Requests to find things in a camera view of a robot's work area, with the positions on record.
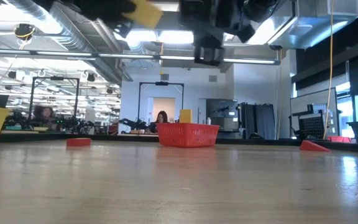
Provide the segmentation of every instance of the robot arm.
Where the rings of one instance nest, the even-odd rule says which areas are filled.
[[[33,1],[46,10],[49,10],[54,2]],[[180,22],[194,33],[195,62],[218,66],[224,57],[224,33],[236,35],[241,42],[247,42],[255,34],[250,22],[266,20],[278,8],[280,1],[285,0],[180,0]],[[138,1],[131,0],[61,2],[90,20],[103,20],[124,38],[132,29],[134,21],[123,16],[123,13],[138,10]],[[141,24],[142,19],[138,18],[135,22]]]

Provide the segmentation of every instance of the light fixture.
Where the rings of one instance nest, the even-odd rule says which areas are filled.
[[[38,71],[38,77],[44,77],[45,76],[45,71],[44,69],[41,69],[41,71]]]
[[[113,93],[113,90],[112,90],[111,87],[107,87],[107,93],[108,93],[108,94],[112,94],[112,93]]]
[[[8,76],[9,78],[15,79],[15,78],[16,78],[16,71],[11,71],[11,72],[9,72],[9,73],[7,74],[7,76]]]
[[[67,57],[91,57],[91,53],[80,53],[80,52],[48,52],[48,51],[37,51],[39,55],[56,55],[56,56],[67,56]]]
[[[10,50],[10,49],[0,49],[0,54],[17,54],[17,55],[28,55],[30,51],[28,50]]]
[[[136,54],[99,54],[100,57],[112,58],[134,58],[134,59],[153,59],[153,55],[136,55]]]
[[[88,77],[86,78],[89,82],[94,82],[95,78],[94,78],[94,73],[89,73]]]
[[[164,60],[194,60],[194,57],[188,57],[188,56],[161,55],[160,58]]]
[[[84,57],[67,57],[68,60],[86,60],[86,61],[93,61],[96,58],[84,58]]]
[[[191,31],[165,30],[158,37],[158,41],[166,44],[192,44],[194,36]]]
[[[227,63],[249,63],[249,64],[261,64],[261,65],[274,65],[277,62],[274,60],[257,60],[257,59],[236,59],[236,58],[225,58],[224,62]]]
[[[127,37],[125,38],[126,41],[156,41],[157,35],[153,30],[132,30],[129,32]]]

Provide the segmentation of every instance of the wooden table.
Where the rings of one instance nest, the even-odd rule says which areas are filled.
[[[358,153],[0,144],[0,223],[358,224]]]

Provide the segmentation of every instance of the red plastic basket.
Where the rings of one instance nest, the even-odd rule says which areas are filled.
[[[208,147],[214,146],[219,126],[190,123],[157,124],[158,138],[163,146]]]
[[[340,137],[340,136],[328,136],[328,141],[333,142],[345,142],[345,143],[352,143],[352,139],[348,137]]]

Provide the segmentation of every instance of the woman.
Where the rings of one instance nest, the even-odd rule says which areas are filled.
[[[48,130],[57,131],[53,109],[51,107],[36,106],[34,109],[35,120],[40,123],[46,123]]]
[[[160,111],[157,115],[157,120],[154,123],[150,124],[149,129],[152,133],[158,132],[157,125],[155,124],[159,123],[168,123],[168,115],[165,111]]]

